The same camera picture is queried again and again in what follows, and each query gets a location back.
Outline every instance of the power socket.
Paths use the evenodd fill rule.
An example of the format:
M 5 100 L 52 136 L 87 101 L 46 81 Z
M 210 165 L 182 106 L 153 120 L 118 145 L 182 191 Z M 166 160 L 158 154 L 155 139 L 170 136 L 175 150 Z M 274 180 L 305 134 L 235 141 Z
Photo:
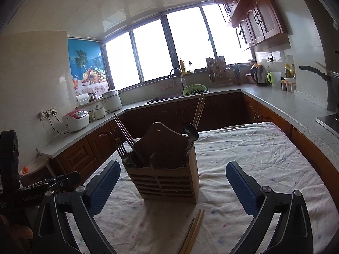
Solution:
M 266 62 L 273 62 L 273 54 L 266 56 Z
M 48 115 L 51 117 L 53 116 L 52 112 L 54 112 L 54 114 L 57 114 L 57 109 L 55 107 L 46 110 L 46 111 L 41 111 L 38 116 L 40 118 L 40 121 L 43 121 L 44 119 L 48 118 Z

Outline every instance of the cloth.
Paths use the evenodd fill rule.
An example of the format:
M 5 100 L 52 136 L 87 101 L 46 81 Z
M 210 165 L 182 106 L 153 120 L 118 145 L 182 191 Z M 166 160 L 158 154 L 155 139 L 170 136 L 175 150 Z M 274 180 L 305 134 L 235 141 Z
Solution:
M 99 174 L 110 160 L 120 162 L 120 179 L 102 212 L 94 216 L 117 253 L 174 254 L 199 208 L 206 212 L 191 253 L 229 253 L 253 218 L 245 213 L 226 179 L 225 167 L 233 160 L 261 186 L 279 193 L 302 192 L 311 219 L 314 253 L 321 253 L 332 239 L 339 216 L 328 190 L 273 123 L 201 132 L 195 150 L 200 183 L 197 205 L 144 201 L 117 153 L 94 173 Z M 72 215 L 68 217 L 80 250 L 89 253 Z M 257 253 L 267 248 L 278 218 L 275 214 Z

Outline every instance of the silver screw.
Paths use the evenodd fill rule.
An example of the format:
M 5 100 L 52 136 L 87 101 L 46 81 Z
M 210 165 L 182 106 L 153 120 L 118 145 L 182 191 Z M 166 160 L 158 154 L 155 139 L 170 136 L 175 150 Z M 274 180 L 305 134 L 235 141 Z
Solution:
M 300 192 L 299 190 L 294 190 L 294 194 L 295 194 L 296 196 L 298 196 L 298 197 L 301 196 L 301 192 Z
M 75 189 L 75 191 L 77 191 L 78 193 L 81 193 L 81 192 L 85 191 L 85 187 L 80 185 L 80 186 L 77 187 L 77 189 Z
M 45 193 L 45 196 L 49 197 L 51 194 L 53 194 L 53 191 L 52 191 L 52 190 L 48 190 L 48 191 Z
M 272 189 L 271 189 L 271 187 L 265 185 L 265 186 L 262 187 L 262 191 L 264 191 L 266 193 L 270 193 L 270 191 L 272 191 Z

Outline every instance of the black cable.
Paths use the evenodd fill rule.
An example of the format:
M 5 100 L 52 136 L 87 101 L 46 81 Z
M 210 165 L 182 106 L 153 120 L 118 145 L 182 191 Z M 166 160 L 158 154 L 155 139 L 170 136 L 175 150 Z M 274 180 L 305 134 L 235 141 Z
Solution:
M 63 123 L 57 118 L 57 116 L 55 115 L 55 112 L 54 112 L 54 111 L 52 112 L 52 115 L 55 116 L 55 118 L 57 119 L 57 121 L 59 121 L 61 124 L 63 124 Z
M 54 131 L 58 132 L 58 133 L 61 134 L 61 135 L 64 135 L 64 134 L 67 134 L 67 133 L 68 133 L 68 132 L 66 132 L 66 133 L 60 133 L 58 130 L 54 129 L 54 127 L 53 127 L 51 121 L 50 121 L 50 125 L 52 126 L 52 128 L 53 128 Z

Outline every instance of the green basket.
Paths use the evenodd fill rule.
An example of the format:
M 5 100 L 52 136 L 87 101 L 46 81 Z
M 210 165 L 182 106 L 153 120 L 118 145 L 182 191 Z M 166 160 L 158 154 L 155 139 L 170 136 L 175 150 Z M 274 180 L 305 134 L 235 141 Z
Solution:
M 191 94 L 198 94 L 198 92 L 193 92 L 193 91 L 201 91 L 205 92 L 207 88 L 204 85 L 196 84 L 196 85 L 191 85 L 188 86 L 184 91 L 182 92 L 183 95 L 191 95 Z

